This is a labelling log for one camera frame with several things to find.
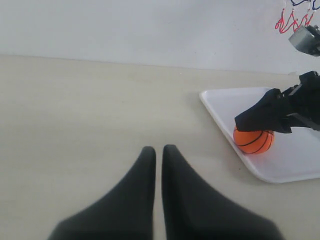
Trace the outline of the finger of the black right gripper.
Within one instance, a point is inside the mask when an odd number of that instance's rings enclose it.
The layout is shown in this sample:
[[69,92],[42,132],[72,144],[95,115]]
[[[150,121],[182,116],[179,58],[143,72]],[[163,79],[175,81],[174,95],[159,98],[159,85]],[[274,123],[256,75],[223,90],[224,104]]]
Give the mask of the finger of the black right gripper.
[[237,129],[241,132],[274,131],[283,134],[292,132],[290,117],[294,107],[290,96],[278,88],[267,91],[252,107],[234,118]]

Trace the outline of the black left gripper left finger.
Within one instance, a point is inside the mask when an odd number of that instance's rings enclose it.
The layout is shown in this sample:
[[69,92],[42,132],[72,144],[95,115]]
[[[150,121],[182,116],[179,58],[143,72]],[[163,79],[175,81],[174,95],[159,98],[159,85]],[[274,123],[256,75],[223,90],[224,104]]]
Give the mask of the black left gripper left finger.
[[151,240],[156,152],[142,148],[122,180],[97,202],[61,221],[50,240]]

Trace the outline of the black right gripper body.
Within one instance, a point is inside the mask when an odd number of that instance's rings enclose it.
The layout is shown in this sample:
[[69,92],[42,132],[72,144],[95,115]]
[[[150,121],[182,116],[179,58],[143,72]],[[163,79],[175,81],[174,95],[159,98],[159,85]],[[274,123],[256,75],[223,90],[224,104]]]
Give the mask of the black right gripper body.
[[299,76],[300,83],[284,92],[285,117],[291,127],[320,129],[320,75],[309,71]]

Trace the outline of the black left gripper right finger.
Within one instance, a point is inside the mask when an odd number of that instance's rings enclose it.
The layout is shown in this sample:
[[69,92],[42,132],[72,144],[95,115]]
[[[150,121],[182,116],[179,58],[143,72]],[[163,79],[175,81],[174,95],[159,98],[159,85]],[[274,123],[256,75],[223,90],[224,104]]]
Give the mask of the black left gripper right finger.
[[168,240],[282,240],[279,228],[228,199],[168,144],[162,153],[162,204]]

